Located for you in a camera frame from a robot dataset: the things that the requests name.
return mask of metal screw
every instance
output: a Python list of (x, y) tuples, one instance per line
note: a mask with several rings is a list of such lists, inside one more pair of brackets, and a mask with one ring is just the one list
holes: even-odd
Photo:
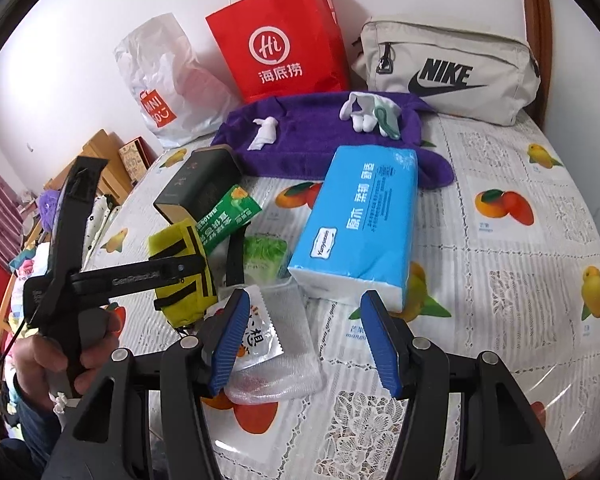
[(129, 350), (126, 348), (118, 348), (111, 354), (111, 359), (116, 362), (124, 361), (129, 356)]
[(195, 348), (196, 346), (198, 346), (198, 343), (198, 338), (192, 335), (183, 337), (180, 340), (180, 346), (182, 346), (183, 348)]
[(496, 365), (498, 364), (498, 356), (493, 352), (485, 352), (482, 354), (482, 360), (488, 365)]
[(426, 337), (414, 337), (413, 346), (415, 346), (418, 350), (428, 350), (431, 346), (431, 341), (429, 341)]

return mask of lace pattern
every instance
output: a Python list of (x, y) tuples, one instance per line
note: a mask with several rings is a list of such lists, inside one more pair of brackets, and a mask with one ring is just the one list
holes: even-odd
[(314, 472), (338, 480), (384, 479), (407, 402), (340, 391)]

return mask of white cloth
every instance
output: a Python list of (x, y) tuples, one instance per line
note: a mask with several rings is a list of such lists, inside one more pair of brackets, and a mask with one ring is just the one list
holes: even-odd
[[(361, 110), (353, 111), (353, 105), (358, 102)], [(385, 111), (385, 117), (379, 116), (379, 110)], [(402, 110), (387, 97), (366, 92), (351, 92), (349, 100), (340, 109), (340, 119), (343, 121), (353, 120), (353, 129), (358, 133), (371, 133), (380, 122), (380, 134), (392, 139), (400, 138), (398, 117)]]
[(278, 121), (274, 117), (254, 119), (253, 122), (259, 124), (260, 129), (256, 134), (256, 138), (253, 139), (253, 142), (249, 145), (247, 150), (261, 150), (265, 144), (273, 144), (276, 142), (276, 139), (278, 138), (278, 133), (276, 132)]

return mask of haidilao logo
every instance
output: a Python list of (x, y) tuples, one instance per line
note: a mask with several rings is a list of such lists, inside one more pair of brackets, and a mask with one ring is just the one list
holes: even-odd
[(249, 39), (249, 50), (254, 59), (264, 65), (282, 63), (289, 55), (289, 38), (277, 27), (260, 27)]

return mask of white plastic bag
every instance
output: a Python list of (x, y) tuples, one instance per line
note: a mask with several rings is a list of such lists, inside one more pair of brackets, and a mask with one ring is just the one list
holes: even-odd
[(165, 149), (213, 133), (240, 104), (200, 65), (173, 14), (140, 25), (114, 55), (146, 126)]

